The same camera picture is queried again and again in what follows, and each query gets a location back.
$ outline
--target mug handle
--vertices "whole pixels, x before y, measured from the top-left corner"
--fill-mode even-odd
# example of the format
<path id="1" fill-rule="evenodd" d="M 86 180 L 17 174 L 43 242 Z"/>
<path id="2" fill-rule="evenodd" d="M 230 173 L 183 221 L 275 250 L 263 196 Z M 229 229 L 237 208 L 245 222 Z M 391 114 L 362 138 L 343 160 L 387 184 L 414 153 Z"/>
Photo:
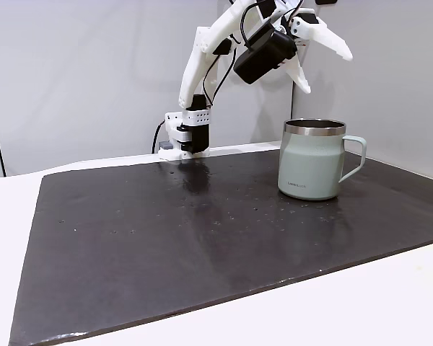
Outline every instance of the mug handle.
<path id="1" fill-rule="evenodd" d="M 345 179 L 350 178 L 351 175 L 353 175 L 354 173 L 357 173 L 362 166 L 364 166 L 364 163 L 366 162 L 366 150 L 367 150 L 367 142 L 365 139 L 361 138 L 361 137 L 356 137 L 356 136 L 344 136 L 343 138 L 344 141 L 353 141 L 353 142 L 358 142 L 361 143 L 362 145 L 362 150 L 361 150 L 361 164 L 359 165 L 359 167 L 353 169 L 351 172 L 349 172 L 347 175 L 345 175 L 344 177 L 342 177 L 339 181 L 343 182 Z"/>

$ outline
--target mug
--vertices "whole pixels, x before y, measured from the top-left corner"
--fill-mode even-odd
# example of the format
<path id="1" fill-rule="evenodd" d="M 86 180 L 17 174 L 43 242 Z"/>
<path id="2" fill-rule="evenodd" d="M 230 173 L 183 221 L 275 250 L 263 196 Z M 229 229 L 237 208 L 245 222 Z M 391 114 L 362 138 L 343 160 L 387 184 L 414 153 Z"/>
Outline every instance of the mug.
<path id="1" fill-rule="evenodd" d="M 367 143 L 345 136 L 346 124 L 335 120 L 295 119 L 284 123 L 279 159 L 279 189 L 302 200 L 337 196 L 339 184 L 357 173 L 366 161 Z M 361 164 L 342 177 L 345 141 L 362 145 Z"/>

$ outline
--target black rubber mat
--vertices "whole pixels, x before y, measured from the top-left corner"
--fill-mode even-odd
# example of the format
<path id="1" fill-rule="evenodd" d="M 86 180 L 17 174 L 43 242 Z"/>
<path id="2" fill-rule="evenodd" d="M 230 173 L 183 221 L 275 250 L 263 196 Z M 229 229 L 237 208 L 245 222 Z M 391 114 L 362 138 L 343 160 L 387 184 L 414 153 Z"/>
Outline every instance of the black rubber mat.
<path id="1" fill-rule="evenodd" d="M 278 160 L 45 177 L 10 345 L 112 332 L 433 242 L 433 180 L 368 160 L 338 198 L 312 203 L 278 191 Z M 345 170 L 358 163 L 348 154 Z"/>

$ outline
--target white table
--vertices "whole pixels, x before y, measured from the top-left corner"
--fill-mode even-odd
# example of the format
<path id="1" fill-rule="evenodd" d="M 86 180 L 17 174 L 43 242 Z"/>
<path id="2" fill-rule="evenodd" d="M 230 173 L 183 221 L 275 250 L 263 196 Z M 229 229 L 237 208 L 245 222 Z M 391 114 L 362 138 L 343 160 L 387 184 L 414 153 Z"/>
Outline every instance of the white table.
<path id="1" fill-rule="evenodd" d="M 212 156 L 279 143 L 214 148 Z M 8 345 L 40 181 L 74 169 L 145 164 L 157 155 L 69 164 L 0 178 L 0 345 Z M 123 345 L 433 345 L 433 245 L 150 324 L 71 343 Z"/>

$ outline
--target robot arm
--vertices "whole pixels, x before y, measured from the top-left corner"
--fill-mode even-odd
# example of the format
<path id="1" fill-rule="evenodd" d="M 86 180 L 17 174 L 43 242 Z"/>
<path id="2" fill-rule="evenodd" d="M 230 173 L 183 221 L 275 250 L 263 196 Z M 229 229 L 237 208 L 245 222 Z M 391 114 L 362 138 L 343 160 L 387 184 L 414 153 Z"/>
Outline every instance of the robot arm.
<path id="1" fill-rule="evenodd" d="M 315 40 L 345 60 L 353 58 L 345 41 L 331 32 L 314 10 L 302 9 L 302 4 L 303 0 L 236 0 L 211 27 L 197 28 L 178 100 L 183 110 L 165 115 L 169 142 L 161 146 L 161 158 L 208 156 L 218 60 L 231 52 L 235 54 L 239 42 L 233 34 L 240 28 L 249 32 L 261 24 L 245 42 L 248 49 L 234 65 L 236 74 L 247 84 L 282 66 L 295 84 L 309 94 L 311 88 L 297 55 L 299 40 Z M 202 80 L 201 93 L 195 94 Z"/>

